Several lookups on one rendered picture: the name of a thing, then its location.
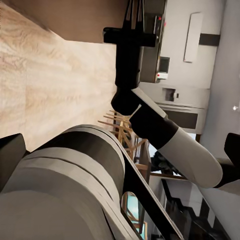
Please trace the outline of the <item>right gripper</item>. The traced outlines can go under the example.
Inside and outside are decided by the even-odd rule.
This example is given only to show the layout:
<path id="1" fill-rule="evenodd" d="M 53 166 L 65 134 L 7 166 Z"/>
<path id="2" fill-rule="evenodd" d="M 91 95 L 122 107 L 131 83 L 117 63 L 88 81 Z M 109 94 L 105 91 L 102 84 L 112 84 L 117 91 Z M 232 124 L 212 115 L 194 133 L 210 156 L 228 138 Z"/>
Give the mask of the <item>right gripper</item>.
<path id="1" fill-rule="evenodd" d="M 128 20 L 130 2 L 130 20 Z M 139 72 L 144 46 L 155 47 L 157 43 L 156 34 L 144 33 L 144 3 L 145 0 L 141 0 L 142 21 L 139 21 L 140 0 L 138 0 L 135 29 L 132 29 L 134 0 L 128 0 L 122 30 L 109 30 L 103 37 L 105 43 L 116 45 L 115 68 L 121 73 Z"/>

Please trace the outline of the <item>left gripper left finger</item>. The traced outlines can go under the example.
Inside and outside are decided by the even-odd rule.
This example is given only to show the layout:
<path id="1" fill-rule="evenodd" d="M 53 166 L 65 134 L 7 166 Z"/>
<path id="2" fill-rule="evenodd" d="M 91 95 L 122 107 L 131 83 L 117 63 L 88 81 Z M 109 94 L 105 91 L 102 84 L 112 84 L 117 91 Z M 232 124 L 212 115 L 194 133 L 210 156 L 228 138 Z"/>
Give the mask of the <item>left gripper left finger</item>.
<path id="1" fill-rule="evenodd" d="M 0 193 L 26 152 L 22 133 L 0 138 Z"/>

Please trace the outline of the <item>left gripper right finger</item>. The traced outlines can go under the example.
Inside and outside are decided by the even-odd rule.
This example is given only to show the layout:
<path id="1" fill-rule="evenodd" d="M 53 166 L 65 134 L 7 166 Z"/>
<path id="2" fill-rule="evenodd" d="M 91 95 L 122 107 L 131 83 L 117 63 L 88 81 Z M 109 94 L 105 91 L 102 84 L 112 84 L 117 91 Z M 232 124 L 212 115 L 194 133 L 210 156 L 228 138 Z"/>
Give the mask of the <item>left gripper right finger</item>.
<path id="1" fill-rule="evenodd" d="M 224 151 L 240 173 L 240 135 L 229 133 L 227 135 Z"/>

